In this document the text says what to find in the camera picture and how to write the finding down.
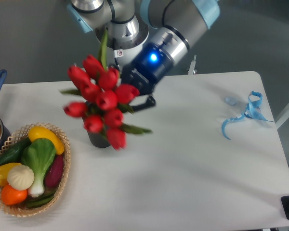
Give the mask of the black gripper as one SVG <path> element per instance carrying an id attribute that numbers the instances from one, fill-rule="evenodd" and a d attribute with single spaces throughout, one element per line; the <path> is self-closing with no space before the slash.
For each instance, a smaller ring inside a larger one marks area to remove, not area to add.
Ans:
<path id="1" fill-rule="evenodd" d="M 148 43 L 143 50 L 123 67 L 121 83 L 136 87 L 140 95 L 148 95 L 144 103 L 133 105 L 133 111 L 142 111 L 156 106 L 153 93 L 165 74 L 169 71 L 169 55 L 165 44 Z"/>

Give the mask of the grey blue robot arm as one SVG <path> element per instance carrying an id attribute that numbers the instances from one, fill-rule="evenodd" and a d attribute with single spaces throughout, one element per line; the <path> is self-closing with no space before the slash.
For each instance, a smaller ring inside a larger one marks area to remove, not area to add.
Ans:
<path id="1" fill-rule="evenodd" d="M 124 112 L 155 106 L 156 85 L 220 15 L 215 0 L 71 0 L 67 10 L 83 32 L 94 31 L 105 45 L 102 63 L 147 97 L 123 106 Z"/>

